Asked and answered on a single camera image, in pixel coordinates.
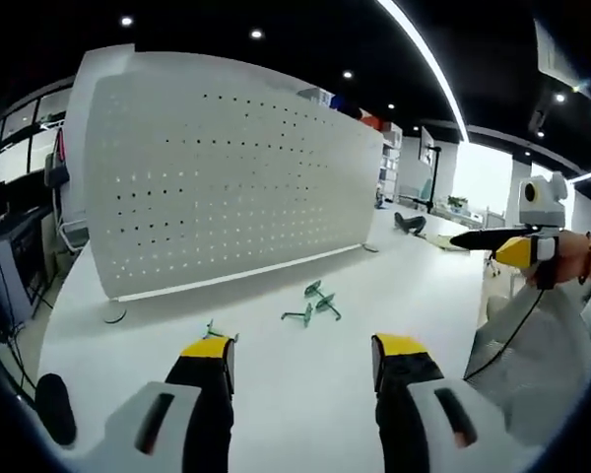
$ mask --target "monitor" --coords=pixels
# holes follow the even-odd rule
[[[419,161],[425,163],[427,166],[433,166],[433,138],[423,126],[421,127],[421,146],[418,151]]]

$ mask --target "black cable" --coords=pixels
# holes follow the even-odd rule
[[[48,305],[50,307],[51,310],[55,309],[55,307],[46,299],[43,298],[43,296],[41,295],[41,293],[35,289],[33,289],[31,286],[29,286],[29,289],[33,292],[33,294],[35,294],[37,297],[39,297],[39,300],[41,302],[43,302],[44,304]]]
[[[527,313],[523,316],[523,318],[521,319],[521,321],[519,322],[519,324],[517,325],[517,327],[512,332],[512,335],[510,335],[510,337],[505,341],[505,343],[503,344],[503,346],[501,348],[499,348],[499,351],[496,352],[494,354],[494,356],[490,360],[488,360],[482,367],[478,368],[477,370],[475,370],[474,372],[470,373],[469,375],[464,376],[464,380],[465,381],[468,381],[472,377],[476,376],[477,374],[479,374],[480,372],[482,372],[483,370],[485,370],[486,368],[488,368],[490,365],[492,365],[494,363],[494,361],[497,358],[499,358],[499,357],[501,357],[501,355],[503,355],[503,352],[505,352],[505,350],[508,348],[508,345],[510,345],[510,343],[512,342],[512,340],[514,339],[514,337],[516,336],[516,334],[519,332],[519,330],[521,329],[521,327],[523,326],[523,324],[525,323],[525,321],[528,319],[528,317],[530,316],[530,314],[534,311],[534,309],[538,305],[538,303],[541,300],[541,297],[543,296],[544,293],[545,293],[545,290],[543,290],[543,291],[541,291],[539,293],[539,296],[536,298],[536,300],[534,301],[534,303],[532,304],[532,306],[530,307],[530,309],[527,311]]]
[[[104,320],[103,322],[105,322],[107,325],[113,325],[114,323],[118,323],[120,320],[122,320],[123,318],[125,318],[125,315],[127,315],[127,309],[125,308],[125,311],[122,312],[122,315],[120,315],[118,318],[116,318],[115,320]]]
[[[18,368],[20,369],[20,371],[22,372],[22,378],[26,379],[27,383],[33,388],[33,390],[37,390],[37,386],[35,385],[35,383],[31,380],[31,378],[29,377],[29,375],[27,374],[26,370],[24,369],[24,362],[22,360],[22,355],[20,354],[20,348],[18,348],[18,346],[16,345],[16,350],[18,352],[17,357],[16,354],[14,353],[13,347],[11,346],[10,343],[7,342],[7,346],[9,347],[9,351],[11,352],[11,355],[13,356],[13,358],[16,361],[16,365],[18,365]],[[24,381],[22,380],[20,382],[20,387],[22,388],[24,385]]]
[[[25,379],[29,382],[29,384],[33,387],[33,389],[35,389],[34,383],[31,381],[31,378],[29,377],[26,370],[24,369],[24,361],[22,360],[22,353],[20,353],[18,339],[16,336],[13,336],[13,333],[16,328],[16,318],[15,318],[15,315],[13,314],[13,306],[11,304],[11,296],[9,295],[9,288],[7,287],[7,279],[4,276],[4,270],[2,269],[1,262],[0,262],[0,277],[2,278],[2,284],[4,285],[5,294],[7,295],[7,304],[9,306],[9,315],[11,318],[11,327],[9,330],[10,333],[7,336],[7,345],[9,346],[9,351],[11,352],[11,355],[13,356],[13,358],[16,362],[16,365],[18,366],[18,368],[20,369],[20,372],[22,373],[22,378],[20,380],[20,389],[24,391],[24,380]],[[13,344],[16,347],[15,352],[13,350],[13,347],[9,343],[8,338],[13,338]]]

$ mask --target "white floor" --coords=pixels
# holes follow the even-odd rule
[[[486,269],[484,273],[484,282],[482,286],[482,302],[481,308],[478,313],[478,326],[482,325],[486,321],[486,302],[489,296],[498,295],[498,296],[508,296],[510,292],[510,271],[507,267],[499,266],[501,270],[500,275],[493,277],[492,271],[490,269]],[[56,279],[51,287],[51,289],[46,293],[44,298],[50,303],[55,304],[55,300],[63,285],[63,280]],[[46,326],[48,324],[50,316],[50,309],[47,305],[41,304],[38,308],[35,317],[26,324],[26,326],[21,330],[18,335],[18,343],[20,347],[20,351],[22,353],[22,358],[24,361],[25,369],[29,377],[36,382],[37,381],[37,374],[39,368],[39,358],[41,352],[41,344],[43,341],[44,333],[46,331]],[[13,375],[14,379],[20,381],[20,371],[17,368],[13,358],[11,357],[6,347],[2,347],[0,349],[0,358],[5,364],[7,370]],[[30,386],[24,383],[25,390],[33,395],[33,390]]]

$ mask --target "black object on floor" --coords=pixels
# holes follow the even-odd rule
[[[77,438],[75,417],[70,407],[68,390],[61,376],[52,372],[37,382],[35,409],[48,433],[62,446],[69,446]]]
[[[414,235],[417,235],[423,231],[423,228],[427,224],[427,219],[423,216],[413,217],[411,219],[404,219],[401,214],[395,212],[394,222],[396,223],[396,227],[401,229],[406,234],[412,233]]]

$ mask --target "green plastic part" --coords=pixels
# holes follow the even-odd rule
[[[309,303],[306,306],[306,310],[304,313],[302,312],[285,312],[281,315],[280,319],[285,320],[285,317],[303,317],[304,320],[304,328],[308,327],[308,322],[311,321],[311,316],[313,315],[313,306]]]
[[[234,343],[236,343],[238,341],[238,334],[234,335],[233,337],[229,337],[228,335],[224,335],[223,333],[214,331],[213,330],[213,321],[214,321],[214,319],[211,319],[210,323],[207,325],[208,331],[206,332],[206,335],[204,335],[205,339],[210,338],[212,336],[212,337],[231,338],[232,340],[234,340]]]
[[[322,298],[322,300],[320,302],[318,302],[315,305],[315,309],[321,311],[324,311],[326,309],[331,309],[335,312],[335,320],[339,320],[340,318],[342,318],[342,314],[339,313],[337,311],[337,309],[335,309],[335,307],[333,306],[333,299],[335,298],[334,294],[331,294],[330,296],[326,296],[325,298]]]
[[[322,281],[319,279],[317,281],[315,281],[313,284],[309,284],[306,287],[306,289],[304,290],[304,295],[306,297],[310,298],[311,296],[315,296],[317,294],[323,298],[324,295],[319,292],[319,288],[321,285],[322,285]]]

